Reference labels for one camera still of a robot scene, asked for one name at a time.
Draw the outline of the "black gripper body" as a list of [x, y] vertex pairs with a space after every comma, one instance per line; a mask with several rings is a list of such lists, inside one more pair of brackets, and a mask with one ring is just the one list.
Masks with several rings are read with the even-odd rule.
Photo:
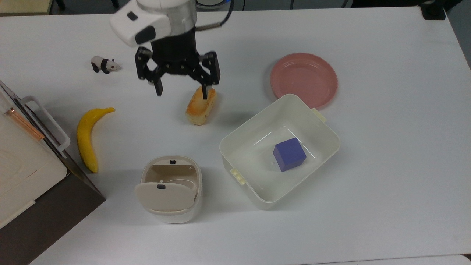
[[166, 69], [166, 65], [170, 66], [170, 74], [201, 76], [202, 68], [199, 65], [194, 32], [152, 41], [151, 47], [152, 59], [157, 67], [153, 71], [148, 69], [148, 76], [158, 68]]

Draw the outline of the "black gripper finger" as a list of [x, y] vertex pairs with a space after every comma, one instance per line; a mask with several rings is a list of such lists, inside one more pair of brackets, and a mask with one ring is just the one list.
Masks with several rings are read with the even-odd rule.
[[152, 55], [153, 52], [146, 47], [138, 47], [135, 54], [137, 76], [140, 80], [147, 80], [150, 85], [153, 85], [157, 96], [160, 97], [163, 93], [161, 78], [164, 75], [164, 69], [160, 66], [155, 67], [152, 71], [149, 69], [148, 62]]
[[208, 99], [208, 88], [219, 84], [220, 69], [217, 52], [207, 52], [198, 56], [192, 67], [191, 77], [202, 85], [202, 99]]

